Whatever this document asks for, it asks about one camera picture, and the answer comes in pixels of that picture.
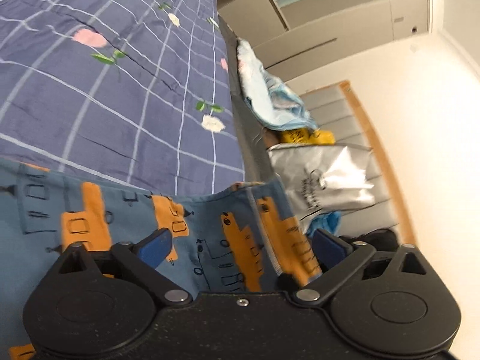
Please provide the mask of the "beige headboard cabinet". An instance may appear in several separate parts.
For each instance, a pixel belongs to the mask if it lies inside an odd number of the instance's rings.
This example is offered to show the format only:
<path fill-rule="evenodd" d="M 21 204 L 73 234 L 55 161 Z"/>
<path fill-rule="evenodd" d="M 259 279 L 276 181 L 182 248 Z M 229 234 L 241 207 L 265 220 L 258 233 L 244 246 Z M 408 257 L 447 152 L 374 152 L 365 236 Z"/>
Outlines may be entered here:
<path fill-rule="evenodd" d="M 360 52 L 426 33 L 431 0 L 218 0 L 266 70 L 292 80 Z"/>

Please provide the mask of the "silver plastic bag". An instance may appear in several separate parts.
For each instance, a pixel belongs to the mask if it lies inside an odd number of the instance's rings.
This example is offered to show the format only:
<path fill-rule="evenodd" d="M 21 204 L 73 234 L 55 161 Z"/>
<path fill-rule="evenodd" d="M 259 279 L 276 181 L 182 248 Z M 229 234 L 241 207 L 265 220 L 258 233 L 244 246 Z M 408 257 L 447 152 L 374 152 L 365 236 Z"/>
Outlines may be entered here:
<path fill-rule="evenodd" d="M 375 203 L 366 176 L 371 150 L 358 145 L 277 144 L 268 149 L 294 215 L 307 230 L 318 215 Z"/>

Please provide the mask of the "dark grey mattress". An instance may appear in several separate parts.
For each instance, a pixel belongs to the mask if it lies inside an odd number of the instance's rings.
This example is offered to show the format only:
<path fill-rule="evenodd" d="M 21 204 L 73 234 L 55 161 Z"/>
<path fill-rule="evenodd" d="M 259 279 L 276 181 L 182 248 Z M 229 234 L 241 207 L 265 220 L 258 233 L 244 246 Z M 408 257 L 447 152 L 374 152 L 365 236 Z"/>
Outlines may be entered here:
<path fill-rule="evenodd" d="M 227 49 L 233 122 L 244 161 L 246 180 L 267 182 L 274 177 L 264 140 L 267 129 L 258 121 L 243 98 L 237 60 L 238 37 L 221 16 L 219 25 Z"/>

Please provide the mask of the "yellow package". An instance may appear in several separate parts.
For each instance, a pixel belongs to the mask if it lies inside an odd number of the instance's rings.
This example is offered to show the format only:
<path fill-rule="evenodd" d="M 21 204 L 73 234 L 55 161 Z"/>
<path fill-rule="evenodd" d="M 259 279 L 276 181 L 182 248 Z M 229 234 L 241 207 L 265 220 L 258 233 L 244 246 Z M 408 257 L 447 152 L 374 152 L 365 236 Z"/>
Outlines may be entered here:
<path fill-rule="evenodd" d="M 335 135 L 327 130 L 298 128 L 278 133 L 278 141 L 300 145 L 334 145 Z"/>

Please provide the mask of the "white blue crumpled cloth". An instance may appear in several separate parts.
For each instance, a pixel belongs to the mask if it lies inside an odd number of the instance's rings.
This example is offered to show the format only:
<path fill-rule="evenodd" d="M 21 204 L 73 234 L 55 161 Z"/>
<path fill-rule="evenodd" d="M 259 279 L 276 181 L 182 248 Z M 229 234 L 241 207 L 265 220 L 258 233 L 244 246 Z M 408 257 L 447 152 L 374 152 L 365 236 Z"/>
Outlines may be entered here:
<path fill-rule="evenodd" d="M 264 127 L 282 132 L 318 128 L 304 101 L 279 77 L 265 70 L 250 43 L 242 38 L 238 39 L 237 61 L 245 102 Z"/>

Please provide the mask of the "blue orange patterned pants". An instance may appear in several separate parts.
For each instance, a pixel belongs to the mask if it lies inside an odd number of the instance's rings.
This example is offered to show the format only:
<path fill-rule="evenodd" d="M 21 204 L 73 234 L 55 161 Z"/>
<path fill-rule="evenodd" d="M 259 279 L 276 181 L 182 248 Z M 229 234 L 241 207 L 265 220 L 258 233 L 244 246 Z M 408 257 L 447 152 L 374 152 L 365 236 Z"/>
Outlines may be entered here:
<path fill-rule="evenodd" d="M 3 159 L 1 357 L 18 358 L 27 343 L 24 304 L 66 248 L 103 252 L 160 228 L 173 246 L 156 270 L 192 295 L 268 292 L 284 274 L 305 286 L 321 273 L 277 180 L 168 197 Z"/>

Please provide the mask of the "purple plaid floral quilt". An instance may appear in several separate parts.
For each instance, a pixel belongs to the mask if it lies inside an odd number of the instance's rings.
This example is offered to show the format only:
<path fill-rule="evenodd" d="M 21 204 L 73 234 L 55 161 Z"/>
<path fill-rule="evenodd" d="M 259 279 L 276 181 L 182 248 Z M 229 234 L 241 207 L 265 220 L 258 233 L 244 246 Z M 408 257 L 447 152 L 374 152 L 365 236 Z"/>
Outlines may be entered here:
<path fill-rule="evenodd" d="M 163 194 L 245 178 L 217 0 L 1 0 L 1 155 Z"/>

